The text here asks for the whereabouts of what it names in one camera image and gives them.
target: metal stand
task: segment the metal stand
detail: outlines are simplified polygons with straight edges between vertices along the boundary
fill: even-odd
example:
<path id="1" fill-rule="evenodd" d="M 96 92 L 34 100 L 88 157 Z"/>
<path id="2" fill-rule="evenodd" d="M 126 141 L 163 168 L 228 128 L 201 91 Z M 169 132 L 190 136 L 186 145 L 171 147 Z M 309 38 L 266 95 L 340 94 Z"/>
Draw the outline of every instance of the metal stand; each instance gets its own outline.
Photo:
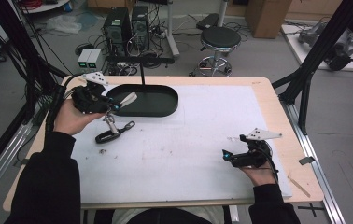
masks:
<path id="1" fill-rule="evenodd" d="M 222 0 L 222 2 L 220 3 L 218 27 L 223 26 L 223 21 L 225 20 L 226 8 L 227 8 L 228 2 L 229 0 Z"/>
<path id="2" fill-rule="evenodd" d="M 294 105 L 296 97 L 302 92 L 298 123 L 304 134 L 307 134 L 305 122 L 311 78 L 325 59 L 328 51 L 334 46 L 343 31 L 352 21 L 353 0 L 344 0 L 333 14 L 316 44 L 308 52 L 302 65 L 294 73 L 287 77 L 283 77 L 272 84 L 274 88 L 278 88 L 290 82 L 287 89 L 279 95 L 280 101 L 283 101 L 288 105 Z"/>
<path id="3" fill-rule="evenodd" d="M 179 50 L 173 37 L 173 0 L 168 0 L 168 30 L 165 30 L 165 36 L 167 37 L 174 58 L 178 58 Z"/>
<path id="4" fill-rule="evenodd" d="M 197 70 L 205 77 L 213 77 L 217 72 L 222 73 L 225 77 L 232 74 L 232 65 L 224 58 L 220 58 L 220 52 L 215 51 L 214 56 L 203 58 L 197 64 Z"/>
<path id="5" fill-rule="evenodd" d="M 296 133 L 297 138 L 304 150 L 304 154 L 307 157 L 313 157 L 316 161 L 311 163 L 314 173 L 316 174 L 319 185 L 322 188 L 324 193 L 323 205 L 328 214 L 328 218 L 332 224 L 345 224 L 345 219 L 343 218 L 342 212 L 340 211 L 339 205 L 337 204 L 336 199 L 333 196 L 331 187 L 326 179 L 324 172 L 322 171 L 322 167 L 319 164 L 319 160 L 317 158 L 316 152 L 311 145 L 310 139 L 308 135 L 303 134 L 302 130 L 298 125 L 298 112 L 294 105 L 286 105 L 281 103 L 283 106 L 285 113 L 289 117 L 290 124 L 292 125 L 293 130 Z"/>
<path id="6" fill-rule="evenodd" d="M 1 155 L 12 138 L 12 133 L 15 133 L 22 123 L 27 124 L 35 113 L 35 104 L 39 97 L 35 92 L 35 86 L 39 85 L 43 94 L 50 95 L 56 84 L 51 74 L 58 77 L 66 77 L 67 74 L 40 57 L 10 3 L 4 0 L 0 0 L 0 25 L 16 47 L 21 60 L 16 60 L 14 53 L 9 50 L 7 54 L 18 72 L 26 75 L 25 81 L 27 82 L 26 104 L 0 138 Z M 0 45 L 8 49 L 2 39 L 0 39 Z"/>

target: black cable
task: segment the black cable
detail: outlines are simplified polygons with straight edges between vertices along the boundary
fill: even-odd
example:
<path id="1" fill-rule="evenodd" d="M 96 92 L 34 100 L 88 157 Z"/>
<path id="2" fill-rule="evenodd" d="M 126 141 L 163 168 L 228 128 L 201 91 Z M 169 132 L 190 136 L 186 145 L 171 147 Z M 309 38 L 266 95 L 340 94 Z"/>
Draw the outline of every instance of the black cable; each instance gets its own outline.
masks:
<path id="1" fill-rule="evenodd" d="M 43 38 L 42 35 L 39 35 L 40 38 L 45 42 L 45 44 L 48 46 L 48 48 L 51 50 L 51 52 L 54 54 L 54 56 L 58 59 L 58 61 L 63 65 L 63 67 L 72 75 L 73 73 L 66 67 L 66 65 L 61 61 L 61 59 L 58 57 L 58 55 L 54 52 L 54 50 L 49 46 L 48 42 Z"/>
<path id="2" fill-rule="evenodd" d="M 296 32 L 293 33 L 287 33 L 284 35 L 296 35 L 299 34 L 301 31 L 307 29 L 307 27 L 311 27 L 312 25 L 303 23 L 303 22 L 293 22 L 293 21 L 284 21 L 284 24 L 287 25 L 292 25 L 292 26 L 296 26 L 298 28 L 298 30 Z"/>
<path id="3" fill-rule="evenodd" d="M 5 43 L 5 40 L 2 38 L 2 36 L 0 36 L 0 45 L 2 48 L 6 49 L 6 43 Z M 28 82 L 26 74 L 24 74 L 20 65 L 16 62 L 15 58 L 13 57 L 12 53 L 9 50 L 7 50 L 7 55 L 13 62 L 13 65 L 16 67 L 19 75 L 27 82 L 28 85 L 32 85 L 31 83 Z"/>
<path id="4" fill-rule="evenodd" d="M 141 57 L 149 57 L 149 58 L 157 58 L 158 54 L 156 54 L 154 52 L 144 52 L 140 56 Z M 160 63 L 143 63 L 142 65 L 146 68 L 157 68 L 161 64 Z"/>
<path id="5" fill-rule="evenodd" d="M 153 40 L 153 37 L 157 37 L 159 39 L 159 43 L 156 43 Z M 159 50 L 160 53 L 158 53 L 158 56 L 160 57 L 163 53 L 164 53 L 164 48 L 162 47 L 162 39 L 159 38 L 158 36 L 156 36 L 155 34 L 151 33 L 150 36 L 150 42 L 154 45 L 154 47 L 156 48 L 156 50 Z"/>
<path id="6" fill-rule="evenodd" d="M 34 33 L 34 37 L 35 37 L 35 39 L 36 39 L 36 41 L 37 41 L 37 44 L 39 45 L 40 49 L 42 50 L 42 54 L 43 54 L 43 57 L 45 58 L 46 64 L 49 64 L 48 59 L 47 59 L 46 54 L 45 54 L 45 51 L 43 50 L 42 43 L 40 42 L 40 39 L 39 39 L 39 37 L 38 37 L 38 36 L 39 36 L 39 33 L 36 31 L 35 25 L 34 25 L 34 23 L 31 21 L 31 18 L 29 17 L 30 13 L 29 13 L 28 8 L 25 6 L 25 10 L 26 10 L 25 13 L 22 11 L 22 8 L 20 8 L 20 10 L 21 10 L 21 13 L 24 15 L 24 18 L 26 19 L 27 24 L 30 26 L 31 30 L 32 30 L 33 33 Z"/>
<path id="7" fill-rule="evenodd" d="M 194 19 L 196 22 L 199 22 L 199 20 L 197 20 L 196 18 L 194 18 L 192 15 L 189 15 L 189 14 L 188 14 L 188 16 L 189 16 L 190 18 Z"/>
<path id="8" fill-rule="evenodd" d="M 92 44 L 80 44 L 75 48 L 75 54 L 79 56 L 84 49 L 95 49 Z"/>
<path id="9" fill-rule="evenodd" d="M 106 42 L 106 40 L 103 40 L 103 41 L 99 42 L 99 43 L 95 46 L 95 48 L 97 49 L 98 46 L 100 46 L 100 44 L 105 43 L 105 42 Z"/>
<path id="10" fill-rule="evenodd" d="M 269 147 L 270 153 L 272 153 L 273 150 L 270 148 L 269 144 L 266 141 L 264 141 L 264 142 Z M 271 169 L 273 171 L 273 175 L 275 176 L 275 181 L 278 183 L 278 170 L 275 167 L 275 164 L 274 164 L 273 159 L 272 159 L 272 155 L 271 154 L 268 155 L 263 149 L 261 149 L 259 147 L 255 148 L 255 150 L 259 151 L 266 158 L 266 160 L 269 161 L 270 167 L 271 167 Z"/>
<path id="11" fill-rule="evenodd" d="M 73 78 L 78 77 L 80 75 L 81 74 L 74 74 L 69 79 L 67 79 L 63 85 L 57 84 L 55 91 L 52 95 L 52 102 L 49 108 L 49 113 L 46 117 L 46 133 L 52 132 L 54 129 L 54 120 L 56 119 L 57 114 L 60 111 L 60 107 L 63 104 L 66 87 Z"/>
<path id="12" fill-rule="evenodd" d="M 160 10 L 160 7 L 162 7 L 162 5 L 157 5 L 157 4 L 154 4 L 155 6 L 155 9 L 151 10 L 148 14 L 151 14 L 153 11 L 156 12 L 153 20 L 150 22 L 150 25 L 149 27 L 152 27 L 153 26 L 153 22 L 157 19 L 158 20 L 158 24 L 160 24 L 160 18 L 159 18 L 159 10 Z"/>

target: gray floor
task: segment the gray floor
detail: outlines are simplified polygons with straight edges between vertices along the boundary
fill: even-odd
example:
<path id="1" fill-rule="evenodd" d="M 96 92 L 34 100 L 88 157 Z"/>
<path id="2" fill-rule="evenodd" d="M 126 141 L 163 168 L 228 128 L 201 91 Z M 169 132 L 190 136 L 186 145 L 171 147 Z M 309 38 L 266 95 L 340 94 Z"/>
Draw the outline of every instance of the gray floor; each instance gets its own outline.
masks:
<path id="1" fill-rule="evenodd" d="M 83 11 L 75 10 L 72 15 L 81 12 Z M 35 15 L 34 19 L 35 22 L 41 23 L 60 13 L 63 12 L 56 9 Z M 188 20 L 191 19 L 175 18 L 174 25 L 177 28 Z M 243 18 L 227 18 L 226 22 L 228 21 L 245 25 Z M 80 31 L 78 35 L 57 36 L 64 34 L 52 32 L 53 35 L 45 34 L 44 38 L 66 66 L 76 73 L 78 56 L 74 53 L 75 47 L 87 42 L 89 36 L 101 34 L 99 28 L 103 22 L 99 17 L 93 27 Z M 194 22 L 185 22 L 178 31 L 199 33 L 198 30 L 187 29 L 194 26 Z M 234 77 L 268 77 L 271 81 L 276 81 L 298 68 L 299 64 L 284 36 L 276 39 L 256 39 L 252 38 L 248 31 L 241 33 L 246 35 L 248 40 L 228 57 L 233 65 Z M 212 54 L 209 50 L 199 50 L 199 36 L 175 35 L 175 40 L 180 50 L 180 58 L 168 68 L 162 65 L 157 69 L 146 69 L 147 76 L 187 76 L 202 58 Z M 163 42 L 163 45 L 164 57 L 170 55 L 167 44 Z M 66 72 L 48 48 L 45 48 L 45 53 L 50 63 Z M 283 89 L 284 87 L 276 91 L 280 93 Z M 10 60 L 0 63 L 0 136 L 21 109 L 24 103 L 23 90 L 23 80 Z M 307 114 L 307 131 L 344 219 L 346 223 L 353 223 L 353 72 L 318 70 L 315 73 Z M 0 223 L 7 218 L 2 203 L 17 172 L 18 168 L 10 166 L 0 180 Z M 302 223 L 329 223 L 326 214 L 321 210 L 313 214 L 310 210 L 298 209 L 298 206 L 309 206 L 308 203 L 294 205 Z M 321 203 L 313 205 L 322 207 Z M 247 206 L 239 206 L 238 209 L 241 223 L 250 223 Z"/>

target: small black object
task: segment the small black object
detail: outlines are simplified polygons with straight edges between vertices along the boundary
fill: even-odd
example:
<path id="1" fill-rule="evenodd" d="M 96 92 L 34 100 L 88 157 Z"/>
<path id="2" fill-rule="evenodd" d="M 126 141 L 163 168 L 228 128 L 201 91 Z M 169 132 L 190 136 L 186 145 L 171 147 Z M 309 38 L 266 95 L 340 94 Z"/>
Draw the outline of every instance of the small black object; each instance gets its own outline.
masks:
<path id="1" fill-rule="evenodd" d="M 154 4 L 168 5 L 167 0 L 141 0 L 142 2 L 149 2 Z"/>
<path id="2" fill-rule="evenodd" d="M 204 30 L 211 26 L 217 26 L 218 18 L 219 18 L 218 13 L 211 13 L 208 16 L 206 16 L 204 19 L 200 20 L 197 23 L 196 28 L 200 30 Z"/>
<path id="3" fill-rule="evenodd" d="M 315 161 L 315 159 L 313 157 L 304 157 L 303 159 L 299 160 L 299 163 L 301 165 L 305 165 L 305 164 L 311 163 L 313 161 Z"/>
<path id="4" fill-rule="evenodd" d="M 98 144 L 110 142 L 120 137 L 120 135 L 121 133 L 113 133 L 112 130 L 109 130 L 96 136 L 95 142 Z"/>
<path id="5" fill-rule="evenodd" d="M 349 63 L 353 62 L 353 59 L 349 57 L 343 49 L 333 47 L 328 52 L 324 62 L 331 68 L 332 71 L 340 71 Z"/>
<path id="6" fill-rule="evenodd" d="M 113 141 L 119 138 L 122 133 L 132 129 L 134 126 L 135 126 L 135 122 L 130 121 L 124 126 L 124 128 L 118 129 L 117 133 L 113 133 L 112 130 L 106 131 L 104 133 L 100 133 L 98 136 L 95 137 L 95 142 L 98 144 L 102 144 L 102 143 Z"/>
<path id="7" fill-rule="evenodd" d="M 46 0 L 46 4 L 57 4 L 58 0 Z"/>

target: table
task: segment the table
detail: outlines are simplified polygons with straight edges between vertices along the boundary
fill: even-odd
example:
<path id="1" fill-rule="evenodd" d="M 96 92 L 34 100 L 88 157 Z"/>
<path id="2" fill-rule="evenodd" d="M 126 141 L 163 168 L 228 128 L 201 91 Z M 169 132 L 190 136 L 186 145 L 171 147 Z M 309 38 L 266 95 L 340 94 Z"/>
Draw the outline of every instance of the table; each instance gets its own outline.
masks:
<path id="1" fill-rule="evenodd" d="M 140 83 L 140 77 L 107 77 L 111 84 Z M 288 177 L 292 196 L 285 199 L 286 202 L 319 202 L 323 199 L 323 193 L 309 164 L 301 165 L 298 160 L 304 157 L 303 150 L 292 130 L 289 120 L 279 103 L 277 96 L 268 79 L 263 77 L 146 77 L 147 84 L 163 84 L 169 86 L 245 86 L 251 87 L 255 93 L 258 105 L 265 120 L 268 130 L 276 130 L 283 134 L 282 138 L 274 139 L 274 145 L 278 149 L 277 154 L 282 163 L 285 174 Z M 82 79 L 75 78 L 70 86 L 82 85 Z M 43 146 L 44 125 L 42 125 L 33 145 L 27 155 L 40 151 Z M 16 178 L 7 198 L 4 209 L 9 211 L 11 200 L 17 185 Z M 156 207 L 156 206 L 187 206 L 187 205 L 221 205 L 252 203 L 252 198 L 245 199 L 217 199 L 198 201 L 169 201 L 148 203 L 84 203 L 84 209 L 104 208 L 129 208 L 129 207 Z"/>

